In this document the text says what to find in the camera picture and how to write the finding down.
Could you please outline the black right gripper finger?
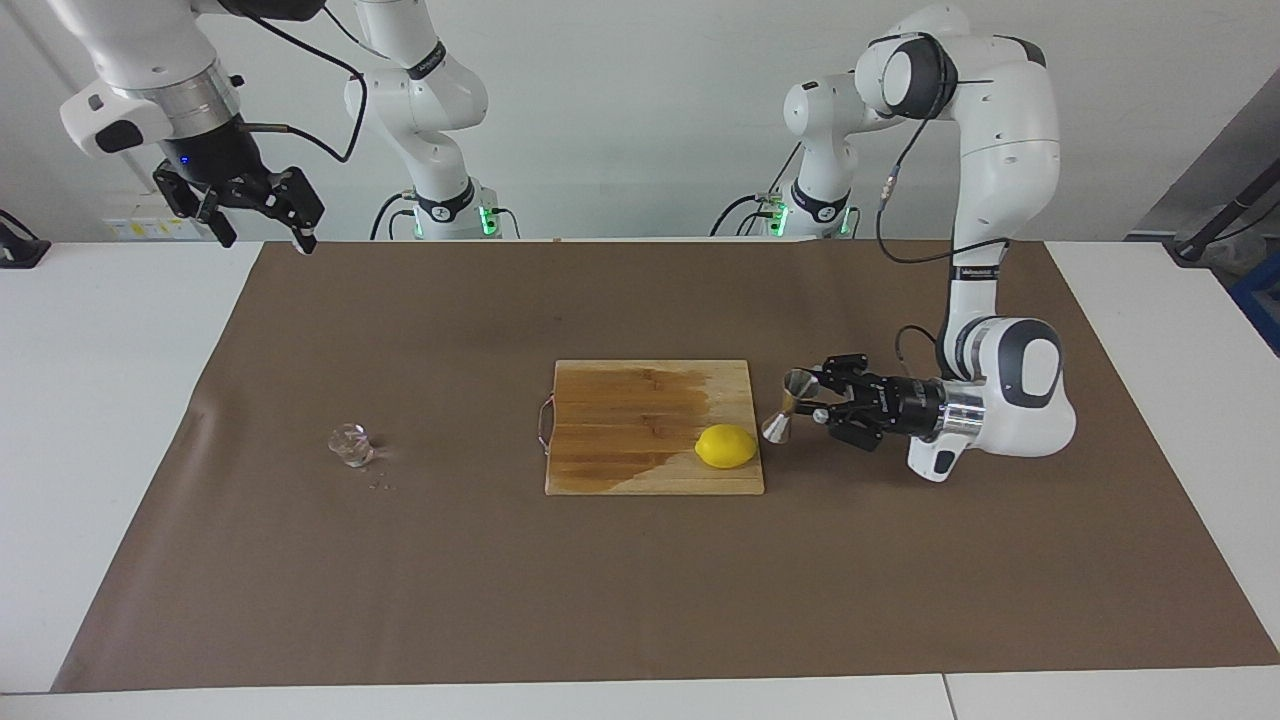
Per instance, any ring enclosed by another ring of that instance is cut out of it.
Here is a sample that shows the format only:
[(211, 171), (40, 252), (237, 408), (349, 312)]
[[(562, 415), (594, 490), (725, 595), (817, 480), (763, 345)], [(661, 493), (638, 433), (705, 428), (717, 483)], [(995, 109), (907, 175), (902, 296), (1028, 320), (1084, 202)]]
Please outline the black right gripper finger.
[(238, 234), (221, 211), (215, 191), (196, 184), (196, 188), (204, 192), (204, 195), (197, 195), (192, 183), (173, 165), (157, 165), (154, 169), (152, 179), (166, 205), (177, 217), (205, 225), (224, 249), (234, 246)]
[(236, 182), (236, 201), (239, 208), (287, 227), (298, 252), (311, 255), (315, 251), (315, 231), (325, 206), (300, 168), (243, 174)]

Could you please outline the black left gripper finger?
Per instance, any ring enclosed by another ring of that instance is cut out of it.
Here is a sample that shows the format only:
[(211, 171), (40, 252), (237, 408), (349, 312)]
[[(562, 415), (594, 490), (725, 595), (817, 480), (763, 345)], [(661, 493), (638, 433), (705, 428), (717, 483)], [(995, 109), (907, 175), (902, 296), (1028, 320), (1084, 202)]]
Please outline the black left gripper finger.
[(864, 413), (841, 409), (836, 405), (818, 407), (812, 411), (814, 423), (826, 428), (828, 437), (863, 451), (876, 451), (882, 439), (883, 429)]
[(841, 354), (827, 357), (819, 366), (812, 369), (815, 382), (840, 396), (868, 396), (870, 392), (868, 356), (865, 354)]

